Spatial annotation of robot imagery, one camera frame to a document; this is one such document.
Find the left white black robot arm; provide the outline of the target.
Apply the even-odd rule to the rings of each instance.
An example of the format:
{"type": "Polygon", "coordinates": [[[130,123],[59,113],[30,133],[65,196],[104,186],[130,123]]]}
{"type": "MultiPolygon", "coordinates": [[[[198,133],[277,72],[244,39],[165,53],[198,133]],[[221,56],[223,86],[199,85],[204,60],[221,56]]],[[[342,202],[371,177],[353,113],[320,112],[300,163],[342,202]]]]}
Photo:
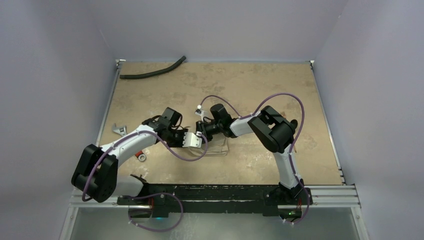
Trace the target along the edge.
{"type": "Polygon", "coordinates": [[[81,190],[83,202],[102,203],[118,185],[122,163],[150,146],[163,143],[167,148],[181,148],[187,130],[179,129],[182,114],[167,107],[161,115],[144,120],[135,130],[103,146],[86,146],[71,177],[71,184],[81,190]]]}

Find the beige cloth napkin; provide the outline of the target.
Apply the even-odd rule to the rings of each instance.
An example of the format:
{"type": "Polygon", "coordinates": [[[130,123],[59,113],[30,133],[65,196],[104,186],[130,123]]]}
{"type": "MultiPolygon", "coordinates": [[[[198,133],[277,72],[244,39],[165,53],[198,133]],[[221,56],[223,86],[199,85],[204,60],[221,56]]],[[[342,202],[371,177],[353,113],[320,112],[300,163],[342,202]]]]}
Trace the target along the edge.
{"type": "MultiPolygon", "coordinates": [[[[200,148],[189,147],[189,152],[195,156],[201,156],[205,151],[205,145],[203,144],[200,148]]],[[[223,134],[214,135],[213,139],[208,142],[208,148],[205,153],[205,157],[219,157],[226,156],[229,152],[228,138],[223,134]]]]}

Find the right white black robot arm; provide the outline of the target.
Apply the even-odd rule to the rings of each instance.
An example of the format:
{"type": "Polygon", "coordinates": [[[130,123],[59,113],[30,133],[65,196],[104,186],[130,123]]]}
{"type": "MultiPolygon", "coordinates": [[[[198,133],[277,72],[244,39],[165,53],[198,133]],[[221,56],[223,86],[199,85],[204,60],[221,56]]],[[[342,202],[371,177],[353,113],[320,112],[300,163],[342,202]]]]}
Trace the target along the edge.
{"type": "Polygon", "coordinates": [[[202,133],[207,142],[215,135],[237,138],[255,134],[262,145],[273,154],[279,174],[278,187],[266,197],[282,199],[288,204],[301,202],[309,198],[303,180],[297,175],[293,156],[297,120],[288,121],[271,106],[265,106],[260,112],[245,118],[233,118],[221,104],[210,108],[212,118],[204,116],[195,123],[195,130],[202,133]]]}

